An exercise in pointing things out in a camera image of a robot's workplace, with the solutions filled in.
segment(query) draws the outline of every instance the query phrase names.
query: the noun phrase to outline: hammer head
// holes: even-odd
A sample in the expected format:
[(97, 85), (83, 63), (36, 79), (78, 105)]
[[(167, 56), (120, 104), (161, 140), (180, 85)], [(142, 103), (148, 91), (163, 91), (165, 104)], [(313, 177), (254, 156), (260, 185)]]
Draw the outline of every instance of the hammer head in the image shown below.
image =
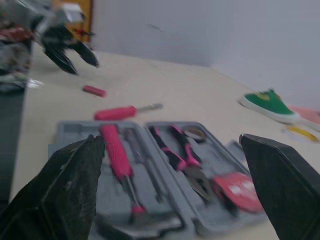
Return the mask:
[(133, 220), (132, 224), (113, 224), (102, 215), (95, 218), (99, 234), (108, 239), (139, 240), (158, 238), (163, 233), (180, 229), (183, 222), (174, 212), (164, 214), (145, 214), (143, 219)]

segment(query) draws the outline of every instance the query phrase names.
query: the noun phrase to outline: beige table surface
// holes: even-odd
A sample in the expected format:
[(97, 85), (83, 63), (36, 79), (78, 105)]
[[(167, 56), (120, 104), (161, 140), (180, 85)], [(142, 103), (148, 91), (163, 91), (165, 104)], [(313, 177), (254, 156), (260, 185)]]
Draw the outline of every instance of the beige table surface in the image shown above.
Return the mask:
[[(239, 105), (237, 99), (250, 90), (218, 71), (102, 52), (97, 56), (101, 67), (95, 69), (76, 54), (69, 54), (79, 72), (79, 76), (73, 76), (59, 70), (39, 47), (35, 48), (30, 77), (44, 86), (27, 90), (12, 197), (47, 161), (48, 144), (54, 141), (59, 121), (92, 120), (97, 110), (127, 105), (163, 103), (164, 109), (130, 120), (141, 125), (160, 120), (197, 121), (223, 144), (238, 139), (242, 133), (274, 139), (293, 146), (319, 172), (320, 146), (288, 138), (281, 132), (282, 124)], [(82, 92), (86, 84), (106, 90), (107, 97)], [(214, 239), (277, 240), (278, 237), (266, 221)]]

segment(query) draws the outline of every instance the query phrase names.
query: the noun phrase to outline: tool kit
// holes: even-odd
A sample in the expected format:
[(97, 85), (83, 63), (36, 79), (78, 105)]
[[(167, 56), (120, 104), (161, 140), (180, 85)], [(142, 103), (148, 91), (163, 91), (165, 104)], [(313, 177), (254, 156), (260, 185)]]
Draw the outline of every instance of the tool kit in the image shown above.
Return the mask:
[(89, 135), (105, 143), (89, 240), (188, 240), (267, 217), (249, 171), (200, 123), (63, 121), (49, 149)]

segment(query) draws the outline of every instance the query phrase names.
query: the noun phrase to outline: white wall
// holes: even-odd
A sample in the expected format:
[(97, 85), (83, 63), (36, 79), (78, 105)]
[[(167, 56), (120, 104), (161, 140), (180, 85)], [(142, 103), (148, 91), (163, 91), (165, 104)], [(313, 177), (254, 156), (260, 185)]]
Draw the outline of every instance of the white wall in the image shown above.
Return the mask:
[(209, 66), (212, 0), (95, 0), (99, 51)]
[(319, 0), (95, 0), (97, 50), (213, 66), (320, 110)]
[(254, 90), (320, 110), (320, 1), (218, 0), (212, 66)]

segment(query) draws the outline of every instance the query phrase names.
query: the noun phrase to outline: hammer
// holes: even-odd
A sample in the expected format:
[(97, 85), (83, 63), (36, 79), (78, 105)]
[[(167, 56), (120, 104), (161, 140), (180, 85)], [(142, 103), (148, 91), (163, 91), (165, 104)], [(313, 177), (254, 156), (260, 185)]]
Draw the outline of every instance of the hammer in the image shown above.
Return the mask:
[(135, 186), (132, 182), (133, 171), (125, 149), (118, 137), (115, 125), (106, 124), (100, 129), (105, 142), (111, 168), (114, 175), (127, 189), (132, 202), (130, 225), (118, 225), (109, 222), (101, 215), (96, 216), (98, 231), (102, 235), (113, 234), (128, 237), (128, 239), (145, 239), (160, 236), (163, 232), (182, 227), (182, 221), (175, 212), (152, 215), (139, 203)]

